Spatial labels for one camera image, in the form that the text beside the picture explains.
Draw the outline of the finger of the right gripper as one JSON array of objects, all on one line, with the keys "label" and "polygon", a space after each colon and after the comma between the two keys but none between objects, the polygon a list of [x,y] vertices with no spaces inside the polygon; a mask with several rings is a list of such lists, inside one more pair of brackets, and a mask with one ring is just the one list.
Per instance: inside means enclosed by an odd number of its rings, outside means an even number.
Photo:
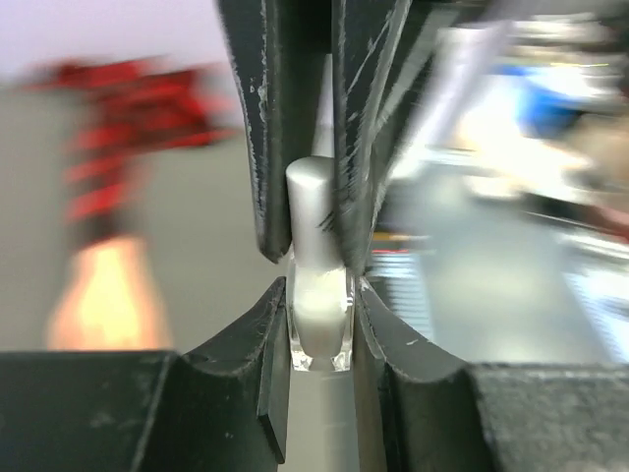
[{"label": "finger of the right gripper", "polygon": [[334,120],[333,227],[349,270],[364,269],[382,182],[372,163],[378,112],[406,30],[416,39],[440,1],[334,1],[331,7]]},{"label": "finger of the right gripper", "polygon": [[272,263],[290,230],[282,150],[280,1],[220,1],[219,13],[245,119],[257,247]]}]

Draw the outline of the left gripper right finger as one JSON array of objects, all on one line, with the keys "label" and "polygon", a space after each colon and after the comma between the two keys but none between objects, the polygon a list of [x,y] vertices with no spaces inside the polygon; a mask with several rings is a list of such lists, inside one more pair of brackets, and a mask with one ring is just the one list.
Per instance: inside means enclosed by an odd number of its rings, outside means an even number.
[{"label": "left gripper right finger", "polygon": [[364,471],[624,471],[628,370],[470,364],[356,289],[354,396]]}]

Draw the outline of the clear nail polish bottle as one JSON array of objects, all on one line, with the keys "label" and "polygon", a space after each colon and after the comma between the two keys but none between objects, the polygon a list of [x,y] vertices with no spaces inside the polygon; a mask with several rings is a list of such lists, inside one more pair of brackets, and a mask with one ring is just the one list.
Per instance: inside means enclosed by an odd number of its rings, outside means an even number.
[{"label": "clear nail polish bottle", "polygon": [[286,307],[292,367],[347,372],[352,367],[355,280],[344,266],[304,268],[289,254]]}]

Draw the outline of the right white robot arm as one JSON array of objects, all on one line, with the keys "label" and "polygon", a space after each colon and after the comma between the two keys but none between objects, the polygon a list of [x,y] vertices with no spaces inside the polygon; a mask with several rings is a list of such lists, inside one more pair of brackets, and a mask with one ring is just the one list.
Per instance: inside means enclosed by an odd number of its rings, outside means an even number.
[{"label": "right white robot arm", "polygon": [[296,243],[285,171],[311,153],[332,94],[332,208],[322,220],[360,273],[401,163],[451,135],[527,1],[222,1],[248,139],[257,246]]}]

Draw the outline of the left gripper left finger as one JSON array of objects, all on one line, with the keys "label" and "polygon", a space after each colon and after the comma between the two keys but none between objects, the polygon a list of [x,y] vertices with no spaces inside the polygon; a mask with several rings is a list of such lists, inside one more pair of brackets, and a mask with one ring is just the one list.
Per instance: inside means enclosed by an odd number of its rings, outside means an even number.
[{"label": "left gripper left finger", "polygon": [[276,279],[187,354],[3,354],[2,469],[276,470],[288,423],[285,287]]}]

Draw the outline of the white nail polish brush cap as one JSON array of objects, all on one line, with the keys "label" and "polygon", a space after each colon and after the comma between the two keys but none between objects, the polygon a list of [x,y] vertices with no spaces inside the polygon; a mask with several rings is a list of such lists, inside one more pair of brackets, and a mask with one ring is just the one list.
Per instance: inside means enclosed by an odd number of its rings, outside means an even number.
[{"label": "white nail polish brush cap", "polygon": [[331,78],[331,65],[326,64],[312,151],[286,169],[296,264],[320,271],[343,265],[331,229],[334,164]]}]

